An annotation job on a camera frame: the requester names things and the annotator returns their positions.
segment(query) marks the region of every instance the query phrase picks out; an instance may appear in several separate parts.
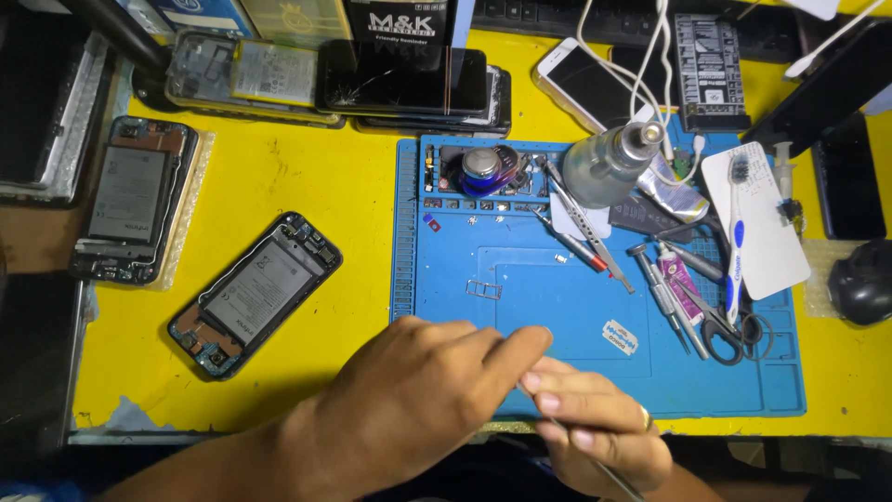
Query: tube of glue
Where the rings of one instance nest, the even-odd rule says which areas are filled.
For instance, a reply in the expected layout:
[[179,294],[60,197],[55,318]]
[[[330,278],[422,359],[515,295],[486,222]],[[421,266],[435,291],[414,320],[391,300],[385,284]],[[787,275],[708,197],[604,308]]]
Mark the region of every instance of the tube of glue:
[[679,305],[681,305],[681,308],[684,310],[685,315],[690,319],[690,323],[697,325],[698,322],[703,321],[703,311],[694,304],[688,297],[688,294],[676,281],[684,284],[688,289],[698,295],[700,292],[697,291],[697,287],[694,286],[694,280],[690,277],[688,268],[684,266],[684,262],[681,258],[674,253],[674,251],[670,251],[662,242],[660,242],[659,245],[660,256],[657,258],[657,268],[663,273],[663,277],[665,277],[666,282],[669,284],[669,289],[672,290]]

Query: toothbrush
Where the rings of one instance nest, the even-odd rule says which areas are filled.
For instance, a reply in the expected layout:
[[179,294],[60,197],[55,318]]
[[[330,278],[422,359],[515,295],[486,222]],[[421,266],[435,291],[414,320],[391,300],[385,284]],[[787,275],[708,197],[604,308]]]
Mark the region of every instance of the toothbrush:
[[743,275],[740,271],[740,248],[743,246],[743,218],[740,216],[740,185],[749,176],[749,157],[737,154],[731,159],[728,181],[731,184],[731,226],[728,240],[731,242],[731,263],[728,278],[725,280],[725,318],[731,326],[737,323],[740,305],[740,284]]

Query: sim card tray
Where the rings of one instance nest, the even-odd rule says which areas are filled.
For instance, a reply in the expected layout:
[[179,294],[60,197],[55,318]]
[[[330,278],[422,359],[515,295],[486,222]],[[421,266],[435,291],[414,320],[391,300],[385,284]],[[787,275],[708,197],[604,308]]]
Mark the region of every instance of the sim card tray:
[[501,298],[501,286],[490,284],[489,282],[480,282],[479,280],[469,280],[465,286],[465,292],[468,295],[489,298],[490,300]]

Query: scissors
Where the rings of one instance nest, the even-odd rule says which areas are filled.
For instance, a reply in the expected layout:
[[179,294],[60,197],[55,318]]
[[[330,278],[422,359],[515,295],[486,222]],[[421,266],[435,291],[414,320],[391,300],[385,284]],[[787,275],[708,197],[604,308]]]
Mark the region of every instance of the scissors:
[[[714,307],[710,306],[703,298],[690,290],[687,286],[682,284],[681,282],[673,279],[676,284],[681,286],[681,289],[684,290],[685,294],[688,295],[690,301],[694,302],[700,310],[703,311],[703,315],[706,317],[703,320],[703,326],[700,328],[700,334],[703,335],[703,346],[706,347],[706,351],[709,352],[712,357],[715,358],[721,364],[726,366],[733,366],[739,363],[743,359],[743,350],[744,344],[747,345],[748,351],[751,351],[751,346],[757,343],[759,340],[754,339],[754,337],[750,337],[753,339],[747,339],[744,337],[744,333],[737,329],[733,324],[728,323],[725,319],[724,315],[720,314],[718,310]],[[721,337],[731,348],[734,349],[734,356],[731,359],[725,359],[724,357],[719,356],[715,353],[715,348],[713,347],[713,337],[718,335]],[[760,329],[758,332],[758,338],[762,337],[762,330]]]

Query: blue silicone repair mat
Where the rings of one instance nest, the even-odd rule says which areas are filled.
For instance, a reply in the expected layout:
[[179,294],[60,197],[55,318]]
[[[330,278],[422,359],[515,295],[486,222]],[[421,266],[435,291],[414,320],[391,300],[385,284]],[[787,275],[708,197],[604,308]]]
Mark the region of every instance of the blue silicone repair mat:
[[[690,134],[673,143],[690,149]],[[547,326],[554,334],[548,355],[583,371],[600,372],[638,399],[656,418],[700,416],[789,416],[805,412],[805,389],[790,290],[755,303],[755,311],[772,324],[775,337],[768,356],[723,366],[713,358],[701,361],[691,348],[684,353],[668,321],[651,296],[638,263],[625,250],[644,236],[613,228],[605,244],[635,287],[595,273],[563,247],[530,211],[548,208],[545,179],[513,196],[472,199],[442,191],[439,152],[444,146],[511,145],[522,153],[546,153],[559,162],[570,147],[488,138],[424,136],[399,142],[394,211],[392,318],[414,314],[433,322],[468,319],[494,326],[504,334],[529,324]],[[704,156],[739,145],[732,134],[707,135]],[[433,184],[425,191],[425,151],[434,158]],[[689,248],[719,261],[711,240],[697,238]],[[556,255],[566,257],[560,263]],[[656,260],[651,246],[648,255]],[[723,305],[718,286],[691,271],[711,305]],[[603,336],[615,321],[639,341],[630,356]],[[727,348],[716,340],[717,350]],[[757,345],[768,345],[766,331]],[[500,419],[535,414],[532,402],[512,391],[496,416]]]

